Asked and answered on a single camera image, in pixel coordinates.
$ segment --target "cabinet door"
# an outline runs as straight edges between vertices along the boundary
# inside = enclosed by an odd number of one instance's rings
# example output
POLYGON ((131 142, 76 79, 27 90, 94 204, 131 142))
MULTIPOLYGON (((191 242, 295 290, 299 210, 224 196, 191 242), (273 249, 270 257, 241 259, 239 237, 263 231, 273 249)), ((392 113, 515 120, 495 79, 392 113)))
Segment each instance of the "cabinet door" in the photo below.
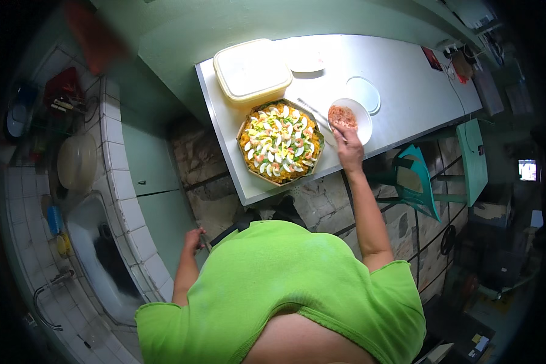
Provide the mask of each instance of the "cabinet door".
POLYGON ((134 126, 138 122, 133 118, 138 115, 122 108, 123 140, 136 195, 180 188, 170 142, 159 133, 134 126))
MULTIPOLYGON (((162 258, 170 276, 174 278, 180 261, 180 252, 184 246, 184 234, 196 228, 196 222, 184 192, 157 193, 138 197, 137 200, 158 255, 162 258)), ((198 268, 204 264, 207 257, 206 249, 196 254, 198 268)))

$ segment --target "kitchen counter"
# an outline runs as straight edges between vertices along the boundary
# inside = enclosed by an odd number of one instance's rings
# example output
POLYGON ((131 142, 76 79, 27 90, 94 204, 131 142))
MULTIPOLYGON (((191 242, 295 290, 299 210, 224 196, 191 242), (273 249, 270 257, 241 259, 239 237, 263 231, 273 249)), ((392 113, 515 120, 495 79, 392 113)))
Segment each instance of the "kitchen counter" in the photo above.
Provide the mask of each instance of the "kitchen counter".
MULTIPOLYGON (((451 80, 446 73, 432 69, 416 44, 339 34, 310 35, 300 40, 320 50, 325 70, 316 78, 305 78, 307 75, 300 78, 294 73, 284 98, 294 102, 301 98, 326 115, 332 102, 345 96, 345 84, 351 77, 364 77, 378 89, 381 107, 372 116, 373 132, 364 146, 365 159, 481 109, 473 82, 461 84, 456 77, 451 80)), ((275 43, 283 47, 288 41, 291 40, 275 43)), ((441 64, 449 65, 442 52, 434 53, 441 64)), ((326 145, 316 172, 293 184, 277 187, 251 175, 239 152, 236 135, 251 107, 256 105, 235 106, 225 98, 212 59, 197 64, 196 71, 212 125, 244 206, 342 169, 336 150, 326 145)), ((325 128, 320 129, 325 138, 333 137, 325 128)))

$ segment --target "orange object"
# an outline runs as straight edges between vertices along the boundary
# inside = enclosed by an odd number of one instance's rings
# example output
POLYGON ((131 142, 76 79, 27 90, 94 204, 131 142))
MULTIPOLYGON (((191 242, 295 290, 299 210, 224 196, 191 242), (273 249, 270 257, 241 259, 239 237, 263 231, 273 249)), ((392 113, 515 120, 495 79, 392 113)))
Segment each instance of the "orange object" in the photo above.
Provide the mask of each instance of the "orange object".
POLYGON ((89 71, 102 73, 116 58, 127 58, 127 47, 91 11, 76 1, 65 2, 65 18, 73 35, 83 49, 89 71))

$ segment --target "person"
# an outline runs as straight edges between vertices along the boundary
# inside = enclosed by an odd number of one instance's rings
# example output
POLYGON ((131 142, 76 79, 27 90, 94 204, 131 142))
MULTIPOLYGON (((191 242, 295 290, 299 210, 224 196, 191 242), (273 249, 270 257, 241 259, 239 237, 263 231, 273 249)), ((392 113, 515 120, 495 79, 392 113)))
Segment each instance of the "person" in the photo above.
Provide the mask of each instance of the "person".
POLYGON ((254 221, 210 251, 186 233, 171 303, 136 312, 149 363, 410 363, 426 323, 410 266, 394 260, 353 129, 334 125, 362 262, 340 238, 254 221))

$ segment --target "stone floor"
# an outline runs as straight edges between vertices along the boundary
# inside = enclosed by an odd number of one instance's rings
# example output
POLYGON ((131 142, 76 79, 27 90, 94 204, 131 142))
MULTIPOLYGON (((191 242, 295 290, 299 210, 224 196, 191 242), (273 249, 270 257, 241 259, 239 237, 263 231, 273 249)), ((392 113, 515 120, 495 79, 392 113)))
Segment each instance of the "stone floor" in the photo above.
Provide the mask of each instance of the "stone floor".
MULTIPOLYGON (((217 138, 194 122, 182 123, 172 138, 175 157, 192 211, 199 225, 207 230, 211 241, 233 224, 246 207, 240 204, 232 179, 226 168, 217 138)), ((440 182, 436 175, 463 174, 460 148, 456 137, 416 143, 429 167, 431 186, 435 193, 465 193, 465 185, 440 182)), ((365 160, 364 172, 374 196, 397 196, 393 186, 371 182, 372 174, 391 168, 400 149, 389 150, 365 160)), ((327 232, 343 239, 358 259, 362 259, 357 243, 356 225, 348 182, 343 172, 335 172, 288 192, 295 198, 295 208, 312 232, 327 232)), ((273 196, 248 207, 256 208, 268 220, 282 196, 273 196)), ((408 260, 422 302, 443 288, 445 272, 452 264, 452 253, 441 254, 443 231, 449 224, 460 231, 467 222, 465 204, 436 202, 437 220, 417 212, 406 204, 379 203, 396 259, 408 260)))

